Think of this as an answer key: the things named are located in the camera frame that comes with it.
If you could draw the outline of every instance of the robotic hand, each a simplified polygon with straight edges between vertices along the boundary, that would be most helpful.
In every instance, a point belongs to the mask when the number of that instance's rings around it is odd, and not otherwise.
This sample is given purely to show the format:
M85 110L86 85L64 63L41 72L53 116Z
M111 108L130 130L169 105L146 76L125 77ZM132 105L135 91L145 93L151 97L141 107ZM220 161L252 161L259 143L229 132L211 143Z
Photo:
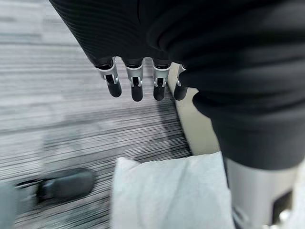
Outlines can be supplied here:
M175 98L198 89L197 109L217 135L236 229L277 229L292 210L305 156L305 3L297 0L50 0L111 95L121 95L122 57L132 97L142 62L154 62L164 97L171 62Z

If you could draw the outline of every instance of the silver metal finger segment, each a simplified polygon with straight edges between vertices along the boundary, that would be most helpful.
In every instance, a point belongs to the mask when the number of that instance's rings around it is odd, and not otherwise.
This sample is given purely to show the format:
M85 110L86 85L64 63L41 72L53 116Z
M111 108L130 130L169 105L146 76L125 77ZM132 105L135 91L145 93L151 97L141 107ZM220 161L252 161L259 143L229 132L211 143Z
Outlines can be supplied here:
M187 87L181 85L181 82L179 80L180 73L182 73L184 71L185 71L185 68L183 67L182 64L180 64L178 74L177 74L177 83L176 83L174 94L173 94L174 98L178 101L184 99L186 96L186 93L187 93Z
M143 99L143 58L123 59L131 85L132 99L139 102Z
M119 97L122 94L122 88L118 78L115 57L105 59L104 63L101 63L97 69L101 77L106 81L109 93L113 97Z
M168 74L171 67L169 60L153 59L153 96L156 100L161 101L165 96L165 86L168 80Z

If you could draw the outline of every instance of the gray carpet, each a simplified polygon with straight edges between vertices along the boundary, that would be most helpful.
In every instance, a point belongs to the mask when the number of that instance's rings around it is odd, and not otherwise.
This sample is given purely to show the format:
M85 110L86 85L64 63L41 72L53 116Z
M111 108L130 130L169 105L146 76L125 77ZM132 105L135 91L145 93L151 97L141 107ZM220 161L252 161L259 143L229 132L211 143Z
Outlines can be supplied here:
M144 99L136 103L120 58L122 96L112 98L59 16L44 0L0 0L0 180L19 181L86 167L93 192L20 216L18 229L109 228L115 159L140 162L190 155L167 92L153 98L145 61Z

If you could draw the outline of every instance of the striped carpet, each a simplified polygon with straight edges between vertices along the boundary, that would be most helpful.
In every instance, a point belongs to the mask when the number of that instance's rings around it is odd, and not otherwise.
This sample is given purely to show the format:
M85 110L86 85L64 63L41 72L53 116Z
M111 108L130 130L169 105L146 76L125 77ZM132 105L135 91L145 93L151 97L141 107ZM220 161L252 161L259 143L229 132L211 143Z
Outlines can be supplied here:
M122 96L112 98L76 40L45 0L0 0L0 180L86 167L98 176L86 198L20 216L17 229L109 228L115 159L190 155L169 92L153 98L145 60L136 103L117 58Z

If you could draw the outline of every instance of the white cloth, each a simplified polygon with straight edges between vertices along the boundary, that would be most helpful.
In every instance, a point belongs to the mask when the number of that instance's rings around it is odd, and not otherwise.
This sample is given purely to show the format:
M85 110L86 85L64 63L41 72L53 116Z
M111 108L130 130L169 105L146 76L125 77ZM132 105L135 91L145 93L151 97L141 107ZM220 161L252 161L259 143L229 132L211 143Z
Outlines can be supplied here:
M305 228L305 165L295 213L285 229ZM234 229L221 153L140 164L117 160L111 229Z

